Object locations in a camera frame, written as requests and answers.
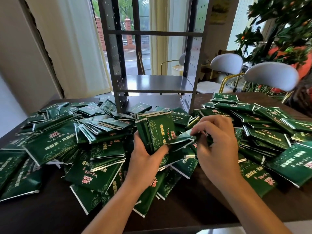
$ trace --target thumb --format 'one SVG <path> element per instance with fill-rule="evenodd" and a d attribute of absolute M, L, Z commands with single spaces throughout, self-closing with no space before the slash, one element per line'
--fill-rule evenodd
<path fill-rule="evenodd" d="M 197 141 L 197 154 L 208 154 L 210 155 L 210 150 L 208 148 L 207 136 L 202 134 Z"/>
<path fill-rule="evenodd" d="M 168 153 L 168 151 L 168 145 L 164 144 L 153 155 L 151 155 L 151 159 L 153 159 L 154 162 L 159 165 L 163 157 Z"/>

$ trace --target pile of green packets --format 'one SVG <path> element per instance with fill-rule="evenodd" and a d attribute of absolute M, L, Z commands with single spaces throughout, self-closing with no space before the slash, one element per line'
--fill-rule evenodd
<path fill-rule="evenodd" d="M 241 174 L 262 197 L 287 179 L 301 187 L 312 177 L 312 122 L 298 121 L 280 108 L 213 95 L 189 115 L 182 108 L 139 103 L 117 113 L 113 96 L 99 103 L 57 103 L 32 114 L 14 141 L 0 150 L 0 201 L 38 193 L 42 170 L 56 165 L 88 214 L 114 196 L 126 176 L 136 130 L 146 151 L 169 146 L 151 185 L 134 211 L 145 217 L 155 197 L 165 200 L 177 182 L 190 179 L 197 160 L 192 127 L 204 116 L 232 119 Z M 208 144 L 213 140 L 207 136 Z"/>

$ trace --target person's right hand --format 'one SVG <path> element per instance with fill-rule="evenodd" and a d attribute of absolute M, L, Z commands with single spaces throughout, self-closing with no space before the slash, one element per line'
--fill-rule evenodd
<path fill-rule="evenodd" d="M 197 141 L 197 158 L 209 180 L 219 189 L 240 179 L 238 145 L 229 117 L 213 115 L 201 118 L 191 135 L 206 132 L 213 138 L 208 147 L 206 135 Z"/>

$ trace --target white floor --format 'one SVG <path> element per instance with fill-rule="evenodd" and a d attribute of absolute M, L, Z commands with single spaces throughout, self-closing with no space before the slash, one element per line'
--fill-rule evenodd
<path fill-rule="evenodd" d="M 312 221 L 287 222 L 285 225 L 293 234 L 311 234 Z M 242 227 L 220 228 L 212 230 L 202 230 L 197 234 L 246 234 Z"/>

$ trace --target dark wooden table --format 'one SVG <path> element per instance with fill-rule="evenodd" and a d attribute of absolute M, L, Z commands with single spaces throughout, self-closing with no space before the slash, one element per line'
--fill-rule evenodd
<path fill-rule="evenodd" d="M 280 107 L 294 118 L 311 120 L 261 93 L 237 93 L 241 101 L 263 106 Z M 197 94 L 195 109 L 211 99 L 211 94 Z M 99 98 L 54 100 L 55 102 L 98 102 Z M 138 102 L 153 106 L 181 106 L 178 95 L 129 97 L 129 106 Z M 14 138 L 18 127 L 0 139 L 0 147 Z M 63 170 L 47 165 L 40 193 L 0 203 L 1 233 L 80 233 L 101 209 L 100 206 L 85 215 L 69 183 L 62 180 Z M 301 189 L 286 184 L 274 189 L 263 200 L 283 221 L 312 219 L 312 183 Z M 229 227 L 239 222 L 222 194 L 197 167 L 191 179 L 182 178 L 168 198 L 155 199 L 146 218 L 132 212 L 126 232 L 196 233 L 201 229 Z"/>

